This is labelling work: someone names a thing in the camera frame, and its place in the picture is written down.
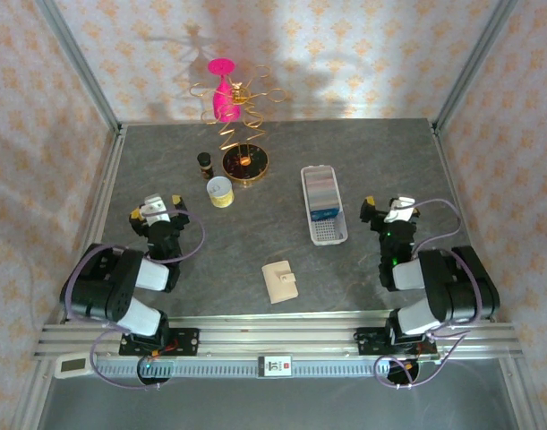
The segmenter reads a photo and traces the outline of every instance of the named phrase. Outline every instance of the floor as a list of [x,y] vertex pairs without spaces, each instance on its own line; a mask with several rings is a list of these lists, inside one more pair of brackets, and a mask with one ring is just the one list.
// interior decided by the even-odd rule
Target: floor
[[[266,123],[259,145],[269,170],[248,188],[234,185],[235,201],[213,207],[196,156],[209,152],[222,175],[218,126],[130,126],[117,171],[103,242],[146,250],[132,231],[129,213],[144,197],[160,193],[167,202],[181,194],[198,214],[207,240],[170,294],[136,290],[136,296],[171,315],[276,314],[390,309],[413,303],[421,291],[389,293],[378,278],[378,235],[359,220],[363,199],[374,195],[387,209],[399,194],[417,201],[452,200],[449,183],[425,119],[346,119]],[[331,165],[337,174],[348,240],[315,246],[309,235],[300,170]],[[416,240],[452,230],[456,220],[441,205],[422,208]],[[184,252],[200,240],[194,222],[180,236]],[[466,244],[464,233],[437,245]],[[288,260],[299,296],[272,305],[261,266]]]

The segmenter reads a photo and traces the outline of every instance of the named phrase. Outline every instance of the floral wallpaper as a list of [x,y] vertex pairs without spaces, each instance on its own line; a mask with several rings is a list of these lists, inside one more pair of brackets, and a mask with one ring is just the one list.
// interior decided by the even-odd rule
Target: floral wallpaper
[[547,418],[547,0],[520,0],[443,134]]
[[0,2],[0,429],[81,247],[107,126],[34,1]]
[[196,82],[227,56],[268,119],[438,115],[497,0],[58,0],[117,117],[199,120]]

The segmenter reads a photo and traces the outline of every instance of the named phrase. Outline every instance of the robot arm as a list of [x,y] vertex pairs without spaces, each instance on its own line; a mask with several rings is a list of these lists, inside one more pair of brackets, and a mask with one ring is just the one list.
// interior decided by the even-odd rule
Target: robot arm
[[[91,245],[86,254],[97,244]],[[163,290],[169,270],[131,249],[106,249],[92,257],[74,283],[73,311],[116,323],[139,336],[154,337],[162,314],[133,297],[136,287]],[[65,301],[66,284],[60,300]]]
[[[179,195],[172,196],[178,210],[185,211]],[[169,292],[179,278],[179,262],[163,263],[182,256],[178,243],[180,231],[189,223],[184,214],[169,217],[159,194],[147,197],[144,204],[130,214],[132,229],[148,238],[151,259],[144,252],[109,248],[94,255],[74,282],[73,311],[77,314],[108,320],[131,332],[132,341],[146,349],[163,348],[168,343],[166,314],[145,306],[133,297],[135,288]],[[86,254],[94,249],[93,244]],[[64,284],[60,299],[65,301]]]
[[390,199],[389,211],[377,211],[372,196],[367,197],[361,207],[361,221],[369,222],[371,230],[379,233],[380,264],[379,278],[383,287],[397,291],[392,277],[393,268],[400,263],[410,262],[415,244],[417,209],[401,209],[410,206],[415,199],[398,197]]
[[[500,308],[500,296],[472,246],[452,248],[472,272],[480,289],[482,318],[492,317]],[[398,289],[423,288],[426,298],[401,309],[389,317],[392,344],[422,341],[429,329],[444,322],[469,320],[476,313],[474,289],[462,268],[451,256],[440,250],[418,253],[411,262],[393,269]]]

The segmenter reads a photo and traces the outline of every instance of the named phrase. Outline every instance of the metal bracket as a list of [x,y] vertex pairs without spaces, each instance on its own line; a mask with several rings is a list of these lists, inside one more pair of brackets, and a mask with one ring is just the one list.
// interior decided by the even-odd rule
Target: metal bracket
[[[200,329],[198,357],[217,360],[254,359],[267,353],[290,354],[294,361],[307,359],[353,359],[358,357],[354,334],[358,327],[384,326],[390,311],[244,315],[170,318],[170,328]],[[471,330],[450,356],[453,359],[521,357],[513,326],[482,322],[463,327]],[[54,360],[62,354],[88,351],[104,331],[99,324],[46,325],[35,350],[35,359]],[[440,334],[450,335],[446,329]],[[450,349],[458,336],[437,340],[438,350]],[[97,353],[117,355],[120,334],[112,334]]]
[[360,327],[356,329],[354,339],[359,349],[359,356],[406,356],[428,359],[440,358],[436,344],[429,340],[422,342],[390,345],[389,335],[382,327]]
[[[195,357],[198,354],[200,344],[200,330],[189,328],[169,329],[168,344],[176,342],[178,347],[165,352],[168,357]],[[130,334],[123,334],[120,340],[119,356],[142,357],[151,354],[151,349],[144,348],[144,345],[136,342]]]
[[431,131],[433,136],[436,136],[436,137],[440,136],[440,128],[438,127],[438,121],[431,123]]

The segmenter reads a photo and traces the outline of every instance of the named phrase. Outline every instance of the small glass jar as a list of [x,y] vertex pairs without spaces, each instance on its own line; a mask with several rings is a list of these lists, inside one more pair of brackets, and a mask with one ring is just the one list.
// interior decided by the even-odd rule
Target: small glass jar
[[211,166],[211,156],[207,152],[198,154],[198,163],[200,163],[201,174],[204,179],[210,180],[213,177],[213,166]]

